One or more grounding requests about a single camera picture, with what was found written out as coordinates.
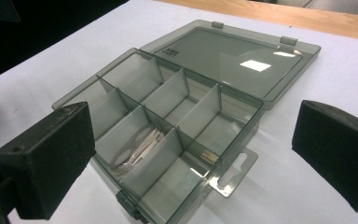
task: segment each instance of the black block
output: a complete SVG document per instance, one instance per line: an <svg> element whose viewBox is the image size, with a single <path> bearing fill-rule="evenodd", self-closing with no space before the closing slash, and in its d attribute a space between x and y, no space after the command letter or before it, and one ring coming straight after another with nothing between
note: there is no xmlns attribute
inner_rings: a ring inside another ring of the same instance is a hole
<svg viewBox="0 0 358 224"><path fill-rule="evenodd" d="M20 217L49 219L94 154L87 103L54 111L1 147L0 170L14 178Z"/></svg>
<svg viewBox="0 0 358 224"><path fill-rule="evenodd" d="M358 211L358 118L303 101L292 145Z"/></svg>

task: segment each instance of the plastic divider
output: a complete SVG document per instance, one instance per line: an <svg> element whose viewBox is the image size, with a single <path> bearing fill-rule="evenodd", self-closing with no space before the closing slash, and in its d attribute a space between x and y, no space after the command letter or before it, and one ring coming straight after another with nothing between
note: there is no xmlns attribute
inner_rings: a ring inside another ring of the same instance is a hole
<svg viewBox="0 0 358 224"><path fill-rule="evenodd" d="M129 111L117 90L100 79L73 97L66 105L85 101L89 103L94 139L101 137Z"/></svg>
<svg viewBox="0 0 358 224"><path fill-rule="evenodd" d="M172 129L147 156L123 177L121 183L139 200L179 158L183 149Z"/></svg>
<svg viewBox="0 0 358 224"><path fill-rule="evenodd" d="M221 108L220 88L216 84L177 126L189 137L196 138Z"/></svg>
<svg viewBox="0 0 358 224"><path fill-rule="evenodd" d="M188 95L185 72L182 69L147 97L144 105L166 118Z"/></svg>
<svg viewBox="0 0 358 224"><path fill-rule="evenodd" d="M166 223L207 173L196 159L184 153L139 204L157 223Z"/></svg>
<svg viewBox="0 0 358 224"><path fill-rule="evenodd" d="M141 102L163 82L157 60L152 58L148 61L138 54L132 54L101 78L137 102Z"/></svg>
<svg viewBox="0 0 358 224"><path fill-rule="evenodd" d="M95 149L109 168L113 168L124 162L137 148L137 138L142 139L152 129L153 125L139 106L101 137L96 142Z"/></svg>

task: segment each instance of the tackle box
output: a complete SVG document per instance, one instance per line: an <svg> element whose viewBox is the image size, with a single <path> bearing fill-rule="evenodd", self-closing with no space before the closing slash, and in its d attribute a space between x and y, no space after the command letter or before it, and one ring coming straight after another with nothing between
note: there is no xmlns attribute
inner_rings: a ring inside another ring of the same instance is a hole
<svg viewBox="0 0 358 224"><path fill-rule="evenodd" d="M193 21L130 49L53 108L89 103L97 169L133 217L183 223L212 190L229 197L240 184L257 159L246 144L260 118L319 51ZM223 181L233 162L240 172Z"/></svg>

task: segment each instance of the white surface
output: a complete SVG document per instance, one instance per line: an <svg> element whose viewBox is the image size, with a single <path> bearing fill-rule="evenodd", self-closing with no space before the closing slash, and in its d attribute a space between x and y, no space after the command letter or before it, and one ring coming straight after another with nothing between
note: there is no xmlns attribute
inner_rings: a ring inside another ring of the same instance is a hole
<svg viewBox="0 0 358 224"><path fill-rule="evenodd" d="M193 20L221 21L320 45L313 65L261 119L259 155L233 196L213 192L190 223L358 223L358 214L292 149L304 99L358 117L358 40L145 0L132 0L0 76L0 147L52 112L51 105L130 48ZM25 221L10 214L12 223ZM88 167L49 223L139 223Z"/></svg>

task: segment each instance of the transparent lid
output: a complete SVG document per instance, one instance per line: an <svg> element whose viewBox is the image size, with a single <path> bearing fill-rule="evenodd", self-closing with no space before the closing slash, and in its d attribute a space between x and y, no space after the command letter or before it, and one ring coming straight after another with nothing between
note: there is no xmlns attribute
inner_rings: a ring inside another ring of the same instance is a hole
<svg viewBox="0 0 358 224"><path fill-rule="evenodd" d="M193 21L141 49L262 99L269 109L320 47L219 22Z"/></svg>

